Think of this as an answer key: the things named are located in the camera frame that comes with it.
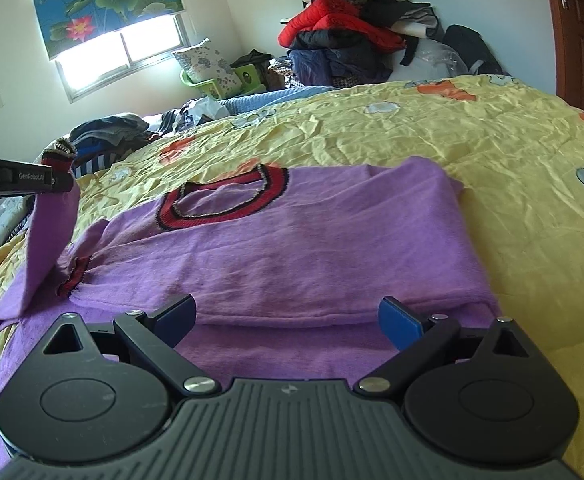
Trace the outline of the purple knit sweater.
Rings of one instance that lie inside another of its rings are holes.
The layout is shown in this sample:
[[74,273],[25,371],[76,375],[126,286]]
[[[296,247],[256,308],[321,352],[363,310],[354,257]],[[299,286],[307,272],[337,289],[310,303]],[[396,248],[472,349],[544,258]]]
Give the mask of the purple knit sweater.
[[188,295],[196,323],[179,352],[219,382],[358,379],[392,354],[377,325],[386,296],[485,327],[499,308],[461,191],[418,156],[389,168],[259,164],[183,182],[81,235],[78,192],[42,194],[0,299],[0,330],[14,330],[0,390],[61,314],[103,323]]

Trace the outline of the dark clothes pile on bed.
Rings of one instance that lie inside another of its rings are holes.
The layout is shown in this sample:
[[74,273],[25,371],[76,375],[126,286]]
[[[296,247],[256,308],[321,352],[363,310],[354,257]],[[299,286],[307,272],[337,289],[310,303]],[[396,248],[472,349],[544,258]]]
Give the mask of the dark clothes pile on bed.
[[150,124],[135,114],[84,122],[72,129],[68,136],[77,152],[72,173],[80,178],[108,169],[158,138],[158,134],[150,130]]

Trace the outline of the yellow carrot print quilt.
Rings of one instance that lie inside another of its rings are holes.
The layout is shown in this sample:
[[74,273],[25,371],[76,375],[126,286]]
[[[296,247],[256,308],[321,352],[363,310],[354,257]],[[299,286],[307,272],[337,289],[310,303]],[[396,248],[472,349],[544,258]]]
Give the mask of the yellow carrot print quilt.
[[462,182],[460,207],[490,286],[574,392],[565,453],[584,477],[584,112],[498,76],[378,84],[269,105],[176,133],[84,177],[76,233],[185,181],[259,164],[394,167],[411,156]]

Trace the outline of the floral white pillow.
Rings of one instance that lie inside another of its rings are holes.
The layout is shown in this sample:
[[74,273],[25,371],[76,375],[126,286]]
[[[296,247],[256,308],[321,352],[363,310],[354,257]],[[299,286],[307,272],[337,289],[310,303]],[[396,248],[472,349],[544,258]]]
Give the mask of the floral white pillow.
[[195,82],[234,76],[233,68],[222,58],[220,51],[215,48],[209,38],[195,46],[174,50],[171,54],[181,70],[185,70],[190,79]]

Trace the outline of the blue knitted blanket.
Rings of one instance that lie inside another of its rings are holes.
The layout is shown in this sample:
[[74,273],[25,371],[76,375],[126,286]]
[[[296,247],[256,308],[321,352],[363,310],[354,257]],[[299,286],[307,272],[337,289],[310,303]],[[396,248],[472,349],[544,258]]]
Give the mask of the blue knitted blanket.
[[307,99],[311,96],[317,96],[318,94],[333,90],[335,90],[335,87],[330,86],[288,88],[284,90],[250,94],[249,96],[236,96],[235,98],[220,100],[219,104],[223,106],[231,116],[234,116],[253,112],[264,106],[281,104],[299,99]]

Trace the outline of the green plastic chair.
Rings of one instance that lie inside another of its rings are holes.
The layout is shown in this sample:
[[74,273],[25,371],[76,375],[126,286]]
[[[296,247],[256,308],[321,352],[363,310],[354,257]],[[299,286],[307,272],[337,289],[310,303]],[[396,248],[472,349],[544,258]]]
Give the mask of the green plastic chair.
[[180,79],[185,86],[196,89],[202,96],[208,96],[214,100],[251,96],[252,94],[264,93],[267,90],[266,85],[260,80],[255,65],[247,64],[235,67],[233,71],[233,77],[224,76],[195,82],[190,79],[185,70],[181,70]]

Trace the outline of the dark navy jacket pile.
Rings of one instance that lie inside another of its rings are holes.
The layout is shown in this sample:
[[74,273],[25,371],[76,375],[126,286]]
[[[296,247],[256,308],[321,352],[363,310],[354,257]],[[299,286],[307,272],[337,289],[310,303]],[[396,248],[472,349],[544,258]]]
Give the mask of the dark navy jacket pile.
[[388,81],[385,55],[361,32],[320,29],[299,32],[287,50],[304,86],[348,88]]

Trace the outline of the red puffer jacket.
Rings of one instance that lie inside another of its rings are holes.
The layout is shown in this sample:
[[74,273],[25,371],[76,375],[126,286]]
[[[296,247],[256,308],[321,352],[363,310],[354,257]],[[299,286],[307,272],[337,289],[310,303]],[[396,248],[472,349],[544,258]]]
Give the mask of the red puffer jacket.
[[359,9],[347,0],[313,0],[287,22],[279,33],[278,43],[283,48],[290,48],[301,32],[328,29],[360,32],[383,53],[406,47],[406,41],[396,32],[371,25],[359,18]]

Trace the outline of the window with grey frame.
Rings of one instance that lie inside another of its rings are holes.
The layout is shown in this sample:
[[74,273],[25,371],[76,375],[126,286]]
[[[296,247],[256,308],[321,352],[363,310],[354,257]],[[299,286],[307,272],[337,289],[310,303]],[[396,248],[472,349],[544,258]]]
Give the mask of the window with grey frame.
[[124,77],[173,60],[190,41],[182,14],[151,18],[108,32],[54,58],[67,99],[74,103]]

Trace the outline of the black bag by wall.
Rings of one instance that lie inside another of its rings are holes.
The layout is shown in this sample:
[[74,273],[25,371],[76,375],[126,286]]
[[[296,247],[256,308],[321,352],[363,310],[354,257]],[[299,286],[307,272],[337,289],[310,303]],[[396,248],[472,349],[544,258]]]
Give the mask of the black bag by wall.
[[470,74],[506,74],[482,36],[475,30],[461,25],[450,25],[444,33],[443,42],[459,54]]

